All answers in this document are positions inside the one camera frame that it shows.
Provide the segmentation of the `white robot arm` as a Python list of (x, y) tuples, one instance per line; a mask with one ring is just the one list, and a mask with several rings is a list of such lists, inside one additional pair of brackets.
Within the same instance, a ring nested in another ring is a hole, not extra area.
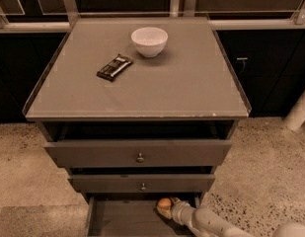
[[(254, 237), (209, 208), (203, 205), (194, 208), (177, 197), (161, 198), (156, 209), (164, 217), (185, 225), (196, 237)], [(285, 223), (274, 231), (272, 237), (305, 237), (305, 225)]]

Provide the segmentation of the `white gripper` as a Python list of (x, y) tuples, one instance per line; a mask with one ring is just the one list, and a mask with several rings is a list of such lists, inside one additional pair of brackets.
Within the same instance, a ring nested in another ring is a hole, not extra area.
[(181, 201), (178, 197), (170, 197), (170, 200), (173, 204), (172, 209), (158, 207), (158, 213), (167, 219), (173, 218), (180, 225), (191, 226), (194, 208), (188, 202)]

